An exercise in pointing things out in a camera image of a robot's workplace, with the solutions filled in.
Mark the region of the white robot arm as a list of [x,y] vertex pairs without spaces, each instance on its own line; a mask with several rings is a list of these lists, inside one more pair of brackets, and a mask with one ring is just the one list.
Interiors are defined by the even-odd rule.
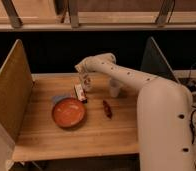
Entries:
[[140,171],[196,171],[190,130],[193,97],[187,87],[119,66],[111,53],[86,57],[75,68],[85,86],[90,85],[88,74],[99,72],[138,92]]

